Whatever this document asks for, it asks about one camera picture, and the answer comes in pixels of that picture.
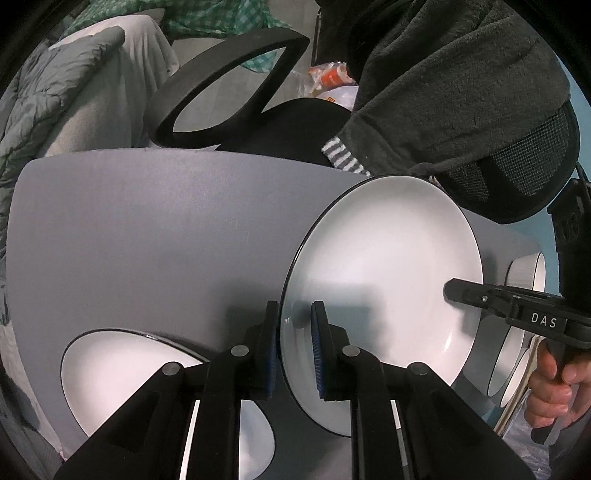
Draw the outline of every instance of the green checkered fabric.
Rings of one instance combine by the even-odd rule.
[[[265,0],[93,0],[74,20],[63,37],[107,18],[152,8],[165,8],[161,28],[171,41],[179,38],[226,38],[255,28],[289,27],[271,15]],[[276,52],[248,60],[242,66],[269,72]]]

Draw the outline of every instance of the striped cuff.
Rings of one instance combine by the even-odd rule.
[[[359,160],[353,156],[345,144],[341,142],[339,137],[334,137],[329,140],[324,147],[322,153],[330,160],[335,168],[344,171],[352,171],[353,173],[361,173],[366,177],[370,177],[371,173],[359,163]]]

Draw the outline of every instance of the mesh chair back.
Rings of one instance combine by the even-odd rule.
[[[578,158],[579,126],[568,101],[521,140],[437,180],[459,206],[497,223],[513,223],[546,207]]]

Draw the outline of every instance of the gray blanket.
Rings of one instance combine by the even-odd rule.
[[[0,323],[8,323],[6,242],[8,214],[18,176],[36,158],[53,126],[95,72],[125,41],[119,27],[48,50],[42,42],[29,56],[0,99]],[[21,416],[18,393],[0,362],[0,424],[41,480],[53,478],[61,464],[35,426]]]
[[[434,175],[509,146],[568,97],[556,55],[504,2],[414,0],[324,153],[358,173]]]

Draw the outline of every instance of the gray table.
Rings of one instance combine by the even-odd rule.
[[[65,154],[26,166],[8,230],[8,301],[33,390],[68,455],[86,436],[60,383],[77,335],[128,327],[204,354],[238,343],[279,300],[313,222],[365,178],[276,158],[179,150]],[[538,252],[467,213],[485,281]],[[316,426],[278,379],[264,405],[277,451],[261,478],[350,478],[350,440]]]

